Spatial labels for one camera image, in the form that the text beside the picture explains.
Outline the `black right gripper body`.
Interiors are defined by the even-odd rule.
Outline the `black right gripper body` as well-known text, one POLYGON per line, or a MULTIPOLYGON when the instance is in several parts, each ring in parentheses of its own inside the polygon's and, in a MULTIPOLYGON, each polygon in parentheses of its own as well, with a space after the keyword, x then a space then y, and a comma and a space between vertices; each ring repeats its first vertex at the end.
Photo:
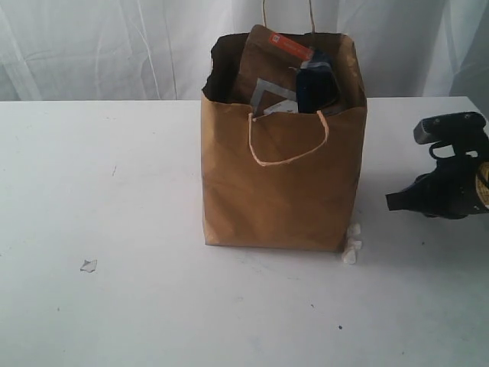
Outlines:
POLYGON ((436 162, 436 168, 416 178, 426 192, 428 217, 463 219, 488 213, 488 159, 470 155, 436 162))

